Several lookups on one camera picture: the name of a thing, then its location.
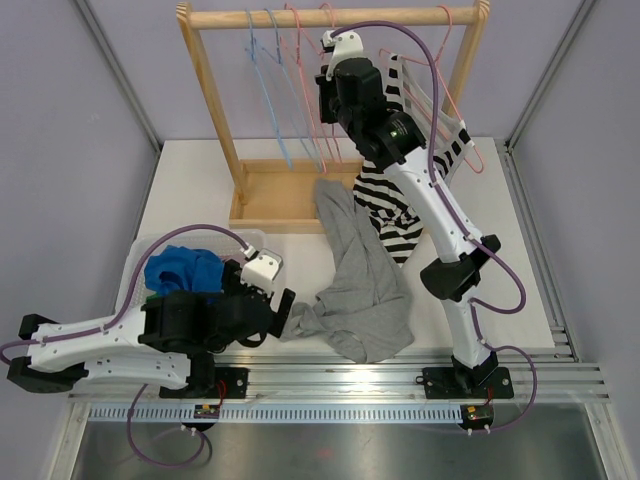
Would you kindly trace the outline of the white plastic basket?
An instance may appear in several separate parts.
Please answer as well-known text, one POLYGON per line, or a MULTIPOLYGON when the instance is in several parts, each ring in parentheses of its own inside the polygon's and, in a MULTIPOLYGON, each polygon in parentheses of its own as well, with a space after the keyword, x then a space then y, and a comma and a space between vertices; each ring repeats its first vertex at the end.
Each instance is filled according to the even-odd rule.
MULTIPOLYGON (((127 295, 121 309, 116 316, 104 325, 104 332, 118 328, 125 322, 126 315, 131 312, 128 307, 135 284, 140 274, 144 275, 144 268, 153 251, 168 239, 181 233, 208 229, 222 233, 239 243, 242 251, 250 244, 237 234, 215 225, 196 224, 174 230, 152 244, 138 260, 131 275, 127 295)), ((193 293, 175 291, 167 296, 154 295, 139 308, 143 314, 143 329, 138 335, 138 342, 151 346, 160 351, 189 350, 191 348, 205 348, 218 351, 219 347, 219 300, 220 293, 193 293)))

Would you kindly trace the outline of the blue tank top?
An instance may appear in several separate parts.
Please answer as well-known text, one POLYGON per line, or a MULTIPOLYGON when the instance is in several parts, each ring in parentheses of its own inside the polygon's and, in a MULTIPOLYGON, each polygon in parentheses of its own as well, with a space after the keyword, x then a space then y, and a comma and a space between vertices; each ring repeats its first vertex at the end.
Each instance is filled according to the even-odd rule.
POLYGON ((175 291, 220 293, 224 262, 206 249, 168 245, 144 268, 145 286, 158 296, 175 291))

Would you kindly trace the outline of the light blue wire hanger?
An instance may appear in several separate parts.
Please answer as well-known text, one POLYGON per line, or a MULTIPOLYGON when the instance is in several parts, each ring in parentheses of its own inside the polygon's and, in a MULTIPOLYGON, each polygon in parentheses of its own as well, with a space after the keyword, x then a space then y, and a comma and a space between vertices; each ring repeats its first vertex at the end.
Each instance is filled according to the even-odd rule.
POLYGON ((275 108, 271 102, 271 97, 269 95, 269 91, 266 85, 266 81, 264 79, 264 76, 260 70, 260 66, 259 66, 259 62, 258 62, 258 55, 257 55, 257 50, 256 50, 256 38, 255 38, 255 34, 254 34, 254 27, 253 27, 253 19, 252 19, 252 15, 249 11, 248 8, 245 9, 245 14, 247 17, 247 22, 248 22, 248 27, 249 27, 249 49, 248 49, 248 54, 249 54, 249 58, 251 60, 251 63, 253 65, 253 68, 255 70, 257 79, 259 81, 260 84, 260 88, 262 91, 262 95, 264 98, 264 102, 265 105, 269 111, 269 118, 270 118, 270 122, 271 122, 271 126, 273 129, 273 132, 275 134, 275 138, 277 140, 278 146, 280 147, 281 153, 284 156, 286 165, 287 165, 287 169, 288 170, 292 170, 293 169, 293 161, 291 158, 291 155, 284 143, 284 140, 281 136, 280 133, 280 129, 279 129, 279 123, 278 123, 278 119, 276 116, 276 111, 275 108))

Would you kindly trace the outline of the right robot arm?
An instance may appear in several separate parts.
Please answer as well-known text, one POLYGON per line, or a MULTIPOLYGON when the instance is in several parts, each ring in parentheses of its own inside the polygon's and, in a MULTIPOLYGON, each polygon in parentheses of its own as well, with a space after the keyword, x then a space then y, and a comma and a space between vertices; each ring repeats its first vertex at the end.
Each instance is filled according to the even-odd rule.
POLYGON ((455 387, 463 395, 478 395, 498 362, 478 340, 469 300, 481 268, 501 247, 499 239, 466 233, 457 224, 459 206, 439 173, 428 169, 428 144, 421 129, 388 102, 382 75, 369 59, 325 65, 316 83, 322 121, 341 125, 357 151, 400 190, 431 235, 437 258, 421 271, 420 279, 445 310, 455 387))

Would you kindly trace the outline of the grey tank top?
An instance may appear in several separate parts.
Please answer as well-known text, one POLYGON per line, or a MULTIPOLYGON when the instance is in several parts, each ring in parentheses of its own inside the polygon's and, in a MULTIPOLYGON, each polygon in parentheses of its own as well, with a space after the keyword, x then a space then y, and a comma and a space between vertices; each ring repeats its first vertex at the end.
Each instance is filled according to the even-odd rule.
POLYGON ((313 305, 293 305, 282 337, 322 336, 355 363, 387 360, 414 342, 410 287, 351 190, 339 181, 319 180, 314 200, 335 274, 313 305))

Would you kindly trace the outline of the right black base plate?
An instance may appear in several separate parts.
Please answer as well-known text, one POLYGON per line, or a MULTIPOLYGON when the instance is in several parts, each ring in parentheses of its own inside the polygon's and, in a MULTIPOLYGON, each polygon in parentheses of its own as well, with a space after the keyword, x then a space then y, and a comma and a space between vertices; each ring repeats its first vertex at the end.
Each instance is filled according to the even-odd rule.
POLYGON ((509 400, 515 396, 505 367, 496 368, 484 380, 475 380, 471 374, 454 367, 425 367, 416 383, 424 387, 425 396, 430 400, 509 400))

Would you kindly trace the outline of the black white striped tank top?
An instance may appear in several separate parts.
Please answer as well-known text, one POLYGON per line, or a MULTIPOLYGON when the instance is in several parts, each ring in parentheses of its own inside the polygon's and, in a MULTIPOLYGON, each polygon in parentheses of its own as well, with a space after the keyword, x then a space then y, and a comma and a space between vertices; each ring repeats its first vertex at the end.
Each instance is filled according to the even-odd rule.
MULTIPOLYGON (((391 106, 409 114, 425 137, 432 126, 433 101, 413 78, 409 59, 390 53, 385 61, 385 95, 391 106)), ((434 165, 449 183, 474 147, 458 115, 438 114, 434 165)), ((368 212, 371 224, 393 260, 403 265, 418 245, 423 224, 399 188, 366 160, 355 179, 353 194, 368 212)))

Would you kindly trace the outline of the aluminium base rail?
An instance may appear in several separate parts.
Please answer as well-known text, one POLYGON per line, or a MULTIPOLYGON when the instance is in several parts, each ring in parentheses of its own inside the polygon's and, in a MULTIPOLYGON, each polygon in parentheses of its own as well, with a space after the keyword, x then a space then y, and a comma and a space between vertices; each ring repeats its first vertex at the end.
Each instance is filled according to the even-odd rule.
MULTIPOLYGON (((532 353, 540 403, 608 403, 609 390, 600 367, 578 362, 566 349, 532 353)), ((425 367, 450 364, 447 355, 401 354, 376 364, 355 364, 329 354, 261 355, 258 351, 224 354, 222 366, 249 370, 247 397, 290 401, 420 401, 424 388, 416 383, 425 367)))

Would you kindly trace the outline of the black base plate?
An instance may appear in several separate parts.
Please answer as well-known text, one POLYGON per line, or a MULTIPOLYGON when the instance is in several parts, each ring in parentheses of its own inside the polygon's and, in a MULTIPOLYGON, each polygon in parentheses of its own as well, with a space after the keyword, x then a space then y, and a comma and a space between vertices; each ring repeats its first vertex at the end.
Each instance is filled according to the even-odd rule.
POLYGON ((240 367, 215 367, 187 377, 187 385, 178 390, 161 387, 162 399, 245 399, 249 370, 240 367))
POLYGON ((416 383, 424 387, 425 396, 430 400, 509 400, 515 396, 505 367, 496 368, 484 380, 475 380, 471 374, 454 367, 425 367, 416 383))

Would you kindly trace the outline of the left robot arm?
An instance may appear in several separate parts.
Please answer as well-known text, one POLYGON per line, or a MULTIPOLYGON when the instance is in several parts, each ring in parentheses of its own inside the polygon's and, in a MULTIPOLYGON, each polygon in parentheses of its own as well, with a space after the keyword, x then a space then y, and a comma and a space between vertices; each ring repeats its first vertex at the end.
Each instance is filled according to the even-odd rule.
POLYGON ((61 324, 26 315, 18 343, 27 351, 9 360, 7 378, 37 394, 114 383, 157 386, 169 399, 222 397, 246 375, 216 366, 216 355, 233 343, 257 348, 280 337, 295 299, 284 289, 273 309, 263 289, 271 277, 252 284, 245 279, 251 268, 230 260, 219 292, 177 290, 111 317, 61 324))

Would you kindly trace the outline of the wooden clothes rack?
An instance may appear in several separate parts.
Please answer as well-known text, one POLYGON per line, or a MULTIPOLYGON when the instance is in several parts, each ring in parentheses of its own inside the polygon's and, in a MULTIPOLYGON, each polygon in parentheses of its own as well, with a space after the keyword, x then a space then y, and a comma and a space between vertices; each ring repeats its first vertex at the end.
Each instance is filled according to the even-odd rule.
MULTIPOLYGON (((469 7, 452 8, 334 9, 335 27, 377 20, 407 27, 462 25, 466 29, 477 18, 474 3, 469 7)), ((317 8, 297 12, 303 29, 331 27, 327 10, 317 8)), ((250 13, 253 27, 273 29, 265 11, 250 13)), ((289 10, 277 10, 273 14, 278 28, 295 30, 295 20, 289 10)), ((328 176, 350 187, 362 165, 361 160, 347 158, 341 164, 330 160, 326 163, 327 173, 323 174, 311 162, 301 158, 294 159, 292 170, 287 169, 285 160, 281 158, 239 158, 201 34, 205 30, 247 30, 246 14, 241 11, 195 11, 190 3, 182 2, 176 7, 176 17, 234 183, 230 227, 258 229, 267 234, 323 233, 324 229, 315 216, 315 182, 322 176, 328 176)))

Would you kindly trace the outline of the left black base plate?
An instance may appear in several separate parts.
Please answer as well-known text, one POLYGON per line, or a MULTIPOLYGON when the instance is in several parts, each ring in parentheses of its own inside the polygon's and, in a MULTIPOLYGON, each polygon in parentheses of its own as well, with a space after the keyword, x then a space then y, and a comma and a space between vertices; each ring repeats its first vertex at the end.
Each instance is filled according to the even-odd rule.
POLYGON ((240 367, 215 367, 187 377, 187 385, 178 390, 161 387, 162 399, 245 399, 249 370, 240 367))

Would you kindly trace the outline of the pink hanger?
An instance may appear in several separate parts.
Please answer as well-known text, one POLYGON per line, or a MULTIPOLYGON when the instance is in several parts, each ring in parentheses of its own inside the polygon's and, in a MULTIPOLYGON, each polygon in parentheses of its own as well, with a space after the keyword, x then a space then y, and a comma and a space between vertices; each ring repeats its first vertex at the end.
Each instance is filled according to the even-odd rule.
MULTIPOLYGON (((318 9, 328 11, 330 26, 334 28, 336 26, 336 15, 332 5, 329 2, 324 2, 318 7, 318 9)), ((306 34, 306 38, 309 45, 315 52, 315 54, 320 58, 321 65, 324 66, 324 60, 325 60, 324 48, 322 46, 317 46, 315 41, 308 34, 306 34)), ((327 148, 331 156, 332 162, 341 164, 343 161, 343 158, 342 158, 339 143, 335 136, 335 125, 331 124, 330 127, 331 127, 331 135, 325 136, 325 140, 327 141, 327 148)))
POLYGON ((294 53, 292 54, 292 58, 295 61, 295 65, 298 71, 299 77, 299 85, 302 92, 302 98, 304 99, 304 106, 306 108, 307 117, 308 117, 308 128, 309 133, 312 139, 313 146, 315 148, 315 162, 318 168, 318 171, 326 174, 327 173, 327 156, 329 154, 332 157, 331 147, 329 146, 328 140, 326 138, 324 127, 320 124, 319 115, 317 114, 314 106, 313 106, 313 98, 311 88, 308 84, 308 78, 305 72, 303 58, 302 58, 302 37, 307 38, 305 30, 300 25, 300 19, 297 10, 293 7, 292 4, 286 2, 284 4, 284 9, 289 10, 295 20, 295 32, 292 34, 293 45, 294 45, 294 53))
POLYGON ((378 57, 385 73, 385 94, 391 104, 409 114, 424 136, 432 127, 432 108, 440 107, 436 129, 434 162, 445 180, 449 181, 457 168, 465 163, 476 174, 485 169, 482 154, 471 139, 463 115, 457 103, 466 85, 477 49, 482 39, 490 13, 487 1, 476 1, 476 21, 467 26, 458 50, 451 77, 446 80, 440 70, 438 78, 439 97, 433 100, 420 86, 410 66, 423 65, 426 61, 381 48, 378 57))

